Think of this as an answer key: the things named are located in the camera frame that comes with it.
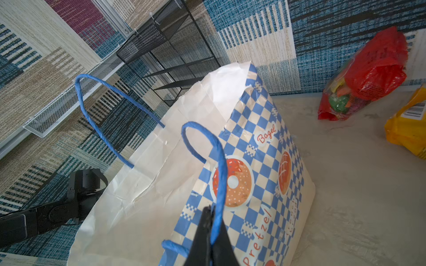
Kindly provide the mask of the yellow snack bag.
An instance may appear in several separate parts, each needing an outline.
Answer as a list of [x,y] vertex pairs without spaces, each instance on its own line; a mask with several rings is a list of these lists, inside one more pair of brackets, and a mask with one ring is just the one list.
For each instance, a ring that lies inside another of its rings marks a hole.
[[426,85],[412,95],[410,101],[385,124],[388,142],[400,145],[413,155],[426,159]]

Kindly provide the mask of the blue checkered paper bag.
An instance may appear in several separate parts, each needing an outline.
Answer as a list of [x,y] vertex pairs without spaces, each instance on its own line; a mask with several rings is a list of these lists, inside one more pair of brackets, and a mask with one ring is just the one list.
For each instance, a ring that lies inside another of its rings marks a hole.
[[241,266],[288,266],[316,187],[256,67],[233,63],[195,83],[166,112],[96,202],[75,236],[70,266],[181,266],[203,209],[216,204],[226,157],[223,221]]

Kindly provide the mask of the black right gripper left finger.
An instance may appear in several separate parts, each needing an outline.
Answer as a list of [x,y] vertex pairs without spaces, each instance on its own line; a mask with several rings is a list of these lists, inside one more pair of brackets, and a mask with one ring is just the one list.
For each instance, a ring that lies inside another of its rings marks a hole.
[[209,266],[211,264],[210,235],[212,223],[211,206],[204,207],[184,266]]

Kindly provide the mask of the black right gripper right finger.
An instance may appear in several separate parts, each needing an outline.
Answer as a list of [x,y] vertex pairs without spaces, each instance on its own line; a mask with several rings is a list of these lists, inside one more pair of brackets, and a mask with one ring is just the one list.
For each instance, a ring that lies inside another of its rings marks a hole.
[[221,229],[211,248],[212,266],[239,266],[226,229]]

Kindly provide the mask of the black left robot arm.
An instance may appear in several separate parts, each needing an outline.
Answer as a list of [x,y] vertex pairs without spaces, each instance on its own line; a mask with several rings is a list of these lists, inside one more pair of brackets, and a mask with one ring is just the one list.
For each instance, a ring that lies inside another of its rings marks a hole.
[[81,224],[100,199],[108,185],[100,169],[71,173],[66,194],[50,202],[1,217],[1,247],[10,246],[64,226],[69,220]]

